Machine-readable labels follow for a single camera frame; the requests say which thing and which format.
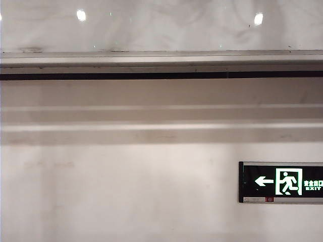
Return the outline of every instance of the black sign frame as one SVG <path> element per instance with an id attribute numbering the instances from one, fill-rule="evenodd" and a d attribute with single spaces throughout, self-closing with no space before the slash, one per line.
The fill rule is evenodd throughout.
<path id="1" fill-rule="evenodd" d="M 323 163 L 240 161 L 239 202 L 323 204 Z"/>

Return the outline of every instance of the exit sign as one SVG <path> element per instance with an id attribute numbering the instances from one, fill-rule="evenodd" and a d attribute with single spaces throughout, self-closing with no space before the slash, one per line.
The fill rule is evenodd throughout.
<path id="1" fill-rule="evenodd" d="M 323 163 L 239 162 L 240 203 L 323 203 Z"/>

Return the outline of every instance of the horizontal molding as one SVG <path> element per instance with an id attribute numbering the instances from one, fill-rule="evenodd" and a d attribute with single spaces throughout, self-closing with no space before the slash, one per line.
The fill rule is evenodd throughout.
<path id="1" fill-rule="evenodd" d="M 321 50 L 2 53 L 2 74 L 322 71 Z"/>

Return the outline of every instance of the white arrow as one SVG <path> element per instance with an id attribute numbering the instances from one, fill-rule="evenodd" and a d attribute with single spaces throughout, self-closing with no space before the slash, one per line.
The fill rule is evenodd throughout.
<path id="1" fill-rule="evenodd" d="M 255 180 L 255 182 L 261 187 L 265 187 L 265 183 L 274 183 L 274 180 L 268 180 L 265 178 L 265 176 L 260 176 L 257 180 Z"/>

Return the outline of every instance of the small red indicator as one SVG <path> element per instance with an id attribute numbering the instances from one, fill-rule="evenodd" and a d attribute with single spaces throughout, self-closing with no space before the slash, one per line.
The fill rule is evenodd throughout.
<path id="1" fill-rule="evenodd" d="M 265 198 L 265 202 L 266 203 L 273 203 L 274 202 L 274 198 L 273 197 L 266 197 Z"/>

